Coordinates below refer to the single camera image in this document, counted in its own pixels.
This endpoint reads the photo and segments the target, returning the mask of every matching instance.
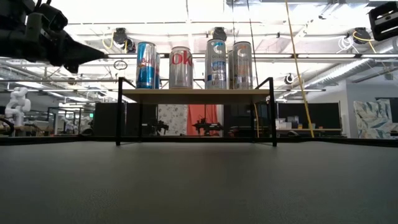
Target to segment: can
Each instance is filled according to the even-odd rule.
[[[233,52],[233,50],[230,50],[228,52],[228,74],[227,74],[228,81],[229,81],[228,86],[229,86],[230,90],[234,89],[234,64],[233,64],[234,60],[233,60],[233,57],[234,57],[234,52]]]
[[[251,44],[246,41],[237,42],[233,46],[234,89],[252,90],[252,58]]]
[[[193,86],[192,54],[188,47],[173,47],[169,59],[169,88]]]
[[[137,46],[136,88],[155,87],[156,45],[141,42]]]
[[[206,89],[226,89],[226,48],[221,39],[207,42]]]
[[[155,69],[155,89],[159,89],[160,85],[160,75],[159,75],[159,70],[160,70],[160,54],[156,53],[156,69]]]

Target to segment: coke can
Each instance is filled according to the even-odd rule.
[[[246,41],[237,42],[233,46],[234,89],[252,90],[252,58],[251,44]]]
[[[228,52],[228,81],[229,81],[229,89],[233,90],[234,89],[234,64],[233,64],[233,57],[234,57],[234,52],[233,50],[230,50]]]
[[[226,89],[226,48],[221,39],[207,42],[206,89]]]
[[[156,69],[155,69],[155,89],[159,89],[160,85],[160,75],[159,75],[159,70],[160,70],[160,54],[156,53]]]
[[[190,49],[173,47],[169,65],[169,88],[192,88],[193,64]]]
[[[156,45],[141,42],[137,46],[136,88],[155,87]]]

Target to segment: soda can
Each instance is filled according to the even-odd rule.
[[[206,89],[226,89],[226,49],[221,39],[207,42]]]
[[[246,41],[237,42],[233,46],[234,89],[252,90],[252,58],[251,44]]]
[[[192,54],[188,47],[173,47],[169,59],[169,88],[193,86]]]
[[[233,50],[230,50],[228,52],[228,74],[227,74],[228,81],[229,81],[228,86],[229,86],[230,90],[234,89],[234,64],[233,64],[234,60],[233,60],[233,57],[234,57],[234,52],[233,52]]]
[[[137,46],[136,88],[155,88],[156,45],[141,42]]]
[[[160,85],[160,75],[159,75],[159,70],[160,70],[160,54],[156,53],[156,69],[155,69],[155,89],[159,89]]]

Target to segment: air duct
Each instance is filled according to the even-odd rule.
[[[396,54],[398,53],[397,44],[398,44],[398,37],[395,37],[391,40],[383,42],[382,44],[379,44],[378,46],[375,47],[375,50],[379,54],[384,54],[384,53]],[[364,54],[373,54],[373,53],[374,52],[372,50],[364,52]],[[308,84],[305,85],[305,88],[316,84],[327,85],[330,83],[336,83],[340,80],[344,80],[350,76],[353,76],[355,74],[373,68],[376,65],[377,62],[375,62],[373,59],[370,58],[359,59],[355,62],[348,64],[339,64],[317,75],[315,78],[307,81]]]

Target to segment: ceiling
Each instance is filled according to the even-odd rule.
[[[186,46],[193,53],[203,54],[214,27],[224,27],[228,36],[227,49],[234,42],[248,41],[257,54],[292,53],[289,24],[283,1],[261,3],[250,1],[249,8],[242,0],[53,0],[52,6],[60,9],[68,18],[65,30],[76,40],[107,54],[122,54],[116,46],[107,49],[115,28],[124,27],[135,43],[150,41],[161,54],[170,53],[172,47]],[[367,1],[346,1],[349,4],[328,4],[336,1],[300,1],[289,4],[290,20],[297,53],[351,53],[341,50],[339,41],[355,27],[366,27],[370,32]],[[353,45],[359,52],[369,50],[369,45]],[[71,74],[64,68],[47,67],[52,78],[109,79],[124,76],[135,81],[136,61],[125,60],[127,69],[113,68],[114,60],[99,60],[81,66],[79,74]],[[42,64],[32,65],[23,60],[9,63],[44,76]],[[195,59],[195,78],[203,78],[203,59]],[[330,68],[334,63],[299,63],[303,79]],[[267,77],[275,78],[276,88],[289,88],[283,82],[288,73],[296,74],[293,62],[261,62],[256,64],[259,82]],[[169,60],[160,63],[161,78],[169,77]],[[92,83],[98,88],[117,88],[115,83]]]

